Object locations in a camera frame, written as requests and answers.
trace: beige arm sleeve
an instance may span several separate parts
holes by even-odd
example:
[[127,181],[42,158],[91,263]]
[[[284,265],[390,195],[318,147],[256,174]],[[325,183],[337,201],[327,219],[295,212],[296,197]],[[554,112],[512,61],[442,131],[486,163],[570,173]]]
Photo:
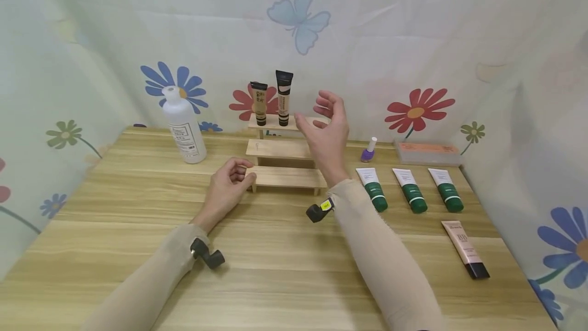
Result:
[[127,278],[82,325],[83,331],[147,331],[181,278],[192,269],[194,239],[209,245],[193,224],[175,228],[151,258]]
[[425,274],[380,218],[363,185],[347,179],[330,189],[329,196],[359,272],[390,330],[445,330]]

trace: green and white tube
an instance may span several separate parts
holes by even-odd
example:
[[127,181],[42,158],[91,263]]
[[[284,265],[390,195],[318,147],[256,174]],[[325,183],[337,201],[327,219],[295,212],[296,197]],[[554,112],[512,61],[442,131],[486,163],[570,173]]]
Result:
[[357,168],[355,171],[358,173],[361,179],[361,183],[371,198],[372,204],[376,208],[376,211],[382,212],[386,210],[386,208],[388,208],[388,203],[386,201],[386,197],[384,196],[380,181],[378,180],[378,175],[376,175],[376,169]]
[[412,172],[408,169],[392,169],[398,183],[401,185],[402,192],[404,193],[406,200],[410,206],[410,209],[415,214],[421,214],[427,210],[427,203],[425,197],[421,193],[421,189],[416,184],[417,181],[414,179]]
[[463,202],[457,194],[457,189],[453,185],[453,180],[451,180],[449,172],[442,169],[429,168],[429,173],[431,173],[435,185],[437,185],[437,190],[445,203],[445,207],[447,207],[447,211],[461,212],[463,210]]

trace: hand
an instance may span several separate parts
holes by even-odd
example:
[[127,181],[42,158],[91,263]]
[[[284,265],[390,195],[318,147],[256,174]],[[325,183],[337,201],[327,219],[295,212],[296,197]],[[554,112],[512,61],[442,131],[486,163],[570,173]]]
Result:
[[310,154],[314,158],[317,168],[323,173],[329,187],[333,187],[342,180],[349,179],[345,169],[345,145],[349,136],[349,125],[343,99],[330,91],[318,91],[316,105],[313,110],[329,118],[327,125],[320,121],[313,121],[313,128],[300,113],[295,114],[298,130],[304,134]]
[[202,209],[190,221],[209,233],[243,197],[247,188],[256,179],[255,173],[245,175],[247,168],[254,167],[244,158],[231,157],[210,177],[210,185]]

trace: left hand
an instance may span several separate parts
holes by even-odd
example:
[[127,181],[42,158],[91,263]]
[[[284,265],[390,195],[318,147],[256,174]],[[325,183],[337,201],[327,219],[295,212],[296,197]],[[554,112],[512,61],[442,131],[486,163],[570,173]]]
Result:
[[209,233],[239,201],[256,179],[255,173],[245,175],[254,165],[245,158],[231,157],[210,177],[204,205],[190,221]]

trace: red flower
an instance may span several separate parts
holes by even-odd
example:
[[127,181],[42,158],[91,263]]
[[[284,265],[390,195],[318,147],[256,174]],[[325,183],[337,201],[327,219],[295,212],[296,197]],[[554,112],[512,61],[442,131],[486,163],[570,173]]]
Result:
[[[6,163],[0,158],[0,172],[2,169],[4,169],[5,166]],[[10,188],[0,185],[0,203],[6,202],[8,197],[10,197]]]
[[[244,113],[239,115],[239,119],[241,121],[248,122],[251,118],[251,114],[254,113],[254,91],[251,87],[251,83],[247,85],[247,91],[249,94],[241,90],[235,90],[233,92],[233,97],[240,102],[240,104],[230,104],[229,109],[241,111],[245,110]],[[278,114],[278,98],[274,99],[276,95],[276,88],[275,87],[268,87],[265,93],[265,99],[267,103],[267,114]]]
[[447,94],[447,88],[442,88],[435,94],[433,94],[433,88],[427,88],[422,94],[421,89],[417,88],[410,92],[410,106],[403,103],[391,103],[388,105],[388,111],[399,114],[390,115],[384,121],[395,122],[389,129],[398,128],[398,133],[404,133],[410,126],[415,131],[423,130],[426,127],[423,118],[440,121],[445,118],[447,113],[436,110],[452,106],[455,103],[454,99],[447,99],[437,103],[445,94]]

